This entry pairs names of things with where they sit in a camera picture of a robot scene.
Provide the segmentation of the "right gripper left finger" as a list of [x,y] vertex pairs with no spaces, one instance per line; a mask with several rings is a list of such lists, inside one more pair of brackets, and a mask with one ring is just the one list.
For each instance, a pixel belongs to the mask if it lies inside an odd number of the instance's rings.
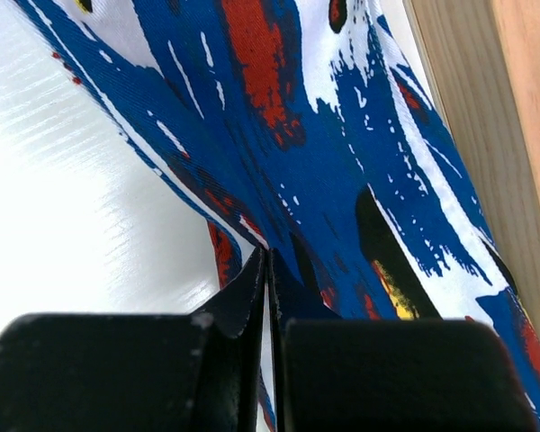
[[0,334],[0,431],[252,431],[266,255],[202,307],[26,314]]

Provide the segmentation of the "blue white patterned trousers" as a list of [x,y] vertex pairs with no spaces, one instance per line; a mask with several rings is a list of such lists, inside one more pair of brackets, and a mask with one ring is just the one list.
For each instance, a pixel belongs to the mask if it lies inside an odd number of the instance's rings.
[[219,280],[274,248],[347,319],[475,320],[540,430],[540,343],[473,183],[376,1],[22,1],[208,223]]

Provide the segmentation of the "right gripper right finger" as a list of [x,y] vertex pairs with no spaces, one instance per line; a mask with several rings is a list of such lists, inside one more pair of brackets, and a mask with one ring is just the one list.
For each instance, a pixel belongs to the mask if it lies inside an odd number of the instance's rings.
[[342,319],[268,254],[280,431],[533,431],[507,349],[481,323]]

